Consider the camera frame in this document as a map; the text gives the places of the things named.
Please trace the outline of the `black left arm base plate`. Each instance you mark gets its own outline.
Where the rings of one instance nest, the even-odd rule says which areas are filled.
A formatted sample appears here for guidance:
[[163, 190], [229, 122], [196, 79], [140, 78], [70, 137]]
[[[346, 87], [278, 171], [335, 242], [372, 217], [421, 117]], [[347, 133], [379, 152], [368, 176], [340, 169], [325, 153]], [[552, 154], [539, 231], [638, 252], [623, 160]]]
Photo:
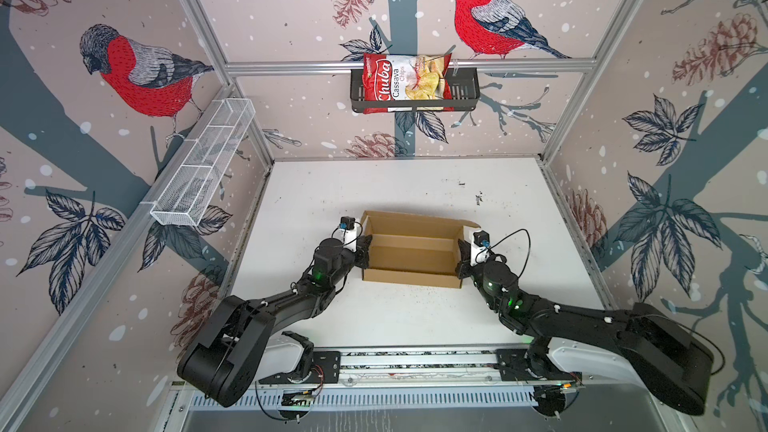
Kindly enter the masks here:
[[299, 377], [303, 365], [299, 363], [296, 371], [276, 373], [258, 380], [260, 385], [296, 385], [309, 386], [321, 383], [337, 384], [341, 371], [341, 353], [339, 351], [314, 351], [308, 361], [307, 375]]

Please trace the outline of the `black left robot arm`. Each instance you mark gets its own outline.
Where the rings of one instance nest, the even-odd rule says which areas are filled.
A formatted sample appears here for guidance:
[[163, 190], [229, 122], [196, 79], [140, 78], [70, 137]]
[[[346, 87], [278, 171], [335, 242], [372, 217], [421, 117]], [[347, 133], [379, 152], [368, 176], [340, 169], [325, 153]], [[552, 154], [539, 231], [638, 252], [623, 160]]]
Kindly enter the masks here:
[[370, 235], [326, 238], [288, 290], [262, 299], [223, 299], [187, 346], [177, 375], [219, 405], [233, 405], [256, 380], [269, 339], [325, 311], [338, 294], [336, 285], [353, 268], [368, 266], [371, 242]]

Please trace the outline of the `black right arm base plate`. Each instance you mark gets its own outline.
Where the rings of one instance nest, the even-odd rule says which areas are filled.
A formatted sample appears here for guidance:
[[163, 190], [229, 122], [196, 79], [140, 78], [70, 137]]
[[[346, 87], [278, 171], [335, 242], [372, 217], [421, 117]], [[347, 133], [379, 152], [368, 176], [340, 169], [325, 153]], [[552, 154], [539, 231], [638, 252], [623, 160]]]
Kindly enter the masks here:
[[495, 350], [496, 369], [503, 382], [580, 381], [582, 375], [558, 368], [542, 351], [529, 348], [502, 348]]

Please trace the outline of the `brown cardboard paper box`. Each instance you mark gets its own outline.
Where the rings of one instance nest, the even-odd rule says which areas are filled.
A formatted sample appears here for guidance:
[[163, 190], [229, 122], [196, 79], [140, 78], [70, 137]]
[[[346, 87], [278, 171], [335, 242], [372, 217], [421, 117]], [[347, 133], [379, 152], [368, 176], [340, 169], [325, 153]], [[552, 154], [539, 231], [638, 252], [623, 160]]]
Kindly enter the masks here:
[[480, 229], [474, 222], [415, 214], [367, 211], [363, 232], [372, 238], [366, 282], [459, 289], [459, 241]]

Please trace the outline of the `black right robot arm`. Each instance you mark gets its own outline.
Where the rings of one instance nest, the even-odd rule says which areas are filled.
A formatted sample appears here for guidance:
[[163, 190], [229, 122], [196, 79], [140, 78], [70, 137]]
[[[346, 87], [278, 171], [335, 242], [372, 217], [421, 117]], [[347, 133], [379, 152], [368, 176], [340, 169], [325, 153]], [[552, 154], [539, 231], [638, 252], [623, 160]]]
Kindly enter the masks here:
[[548, 351], [557, 338], [613, 353], [628, 361], [662, 403], [691, 416], [704, 414], [714, 354], [692, 331], [647, 304], [605, 311], [528, 293], [498, 254], [463, 239], [457, 243], [458, 278], [472, 280], [507, 329], [532, 337], [532, 349]]

